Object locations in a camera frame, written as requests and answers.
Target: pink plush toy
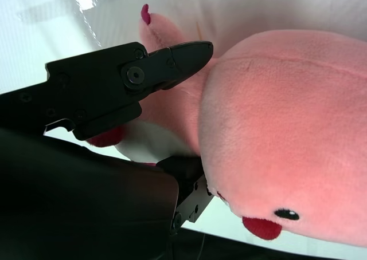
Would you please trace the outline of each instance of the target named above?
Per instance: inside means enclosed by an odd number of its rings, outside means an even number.
[[[187,41],[147,6],[140,36],[149,52]],[[367,43],[323,31],[260,33],[141,106],[139,121],[202,157],[209,190],[250,232],[367,246]],[[116,129],[91,143],[121,139]]]

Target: plush toy seam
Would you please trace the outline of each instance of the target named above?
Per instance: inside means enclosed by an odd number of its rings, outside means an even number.
[[[336,67],[333,67],[333,66],[331,66],[330,64],[327,64],[327,63],[316,62],[316,61],[312,61],[312,60],[301,60],[301,59],[298,59],[298,58],[279,58],[279,57],[274,57],[274,56],[250,56],[250,57],[241,57],[241,58],[226,58],[226,59],[223,59],[223,60],[220,59],[219,62],[217,63],[217,65],[221,64],[225,61],[254,60],[254,59],[269,59],[269,60],[275,60],[275,61],[304,62],[304,63],[309,63],[309,64],[312,64],[312,65],[315,65],[315,66],[318,66],[318,67],[321,67],[321,68],[329,68],[329,69],[332,69],[332,70],[334,70],[338,73],[343,73],[343,74],[347,73],[347,74],[351,74],[351,75],[356,76],[356,77],[366,79],[366,76],[364,76],[362,74],[351,72],[349,70],[336,68]]]

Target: black screw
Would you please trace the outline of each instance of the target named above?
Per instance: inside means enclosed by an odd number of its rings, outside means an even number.
[[[169,58],[167,60],[167,65],[169,68],[174,68],[174,61],[171,58]]]
[[[137,49],[137,50],[135,51],[135,57],[136,57],[136,58],[143,58],[143,57],[144,57],[144,52],[143,52],[143,51],[141,51],[140,49]]]
[[[56,110],[54,108],[48,108],[46,110],[46,115],[50,118],[55,117],[56,116]]]
[[[172,229],[178,230],[180,225],[182,223],[182,215],[179,212],[176,212],[174,214],[173,223],[172,223]]]
[[[20,93],[19,98],[23,103],[29,103],[32,101],[32,96],[28,93]]]
[[[145,74],[139,67],[132,67],[127,71],[127,78],[132,84],[142,84],[145,79]]]
[[[79,110],[75,111],[74,116],[78,120],[82,120],[82,119],[86,118],[87,112],[85,110],[79,109]]]

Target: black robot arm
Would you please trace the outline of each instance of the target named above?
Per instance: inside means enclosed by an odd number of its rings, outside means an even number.
[[[0,259],[159,259],[212,199],[200,158],[152,167],[44,133],[65,127],[85,140],[133,120],[139,100],[212,54],[209,42],[153,54],[122,45],[47,64],[47,82],[0,95]]]

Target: red plush nose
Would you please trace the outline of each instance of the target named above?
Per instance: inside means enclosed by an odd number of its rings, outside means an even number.
[[[282,231],[281,225],[265,219],[242,217],[242,223],[249,232],[265,240],[274,240]]]

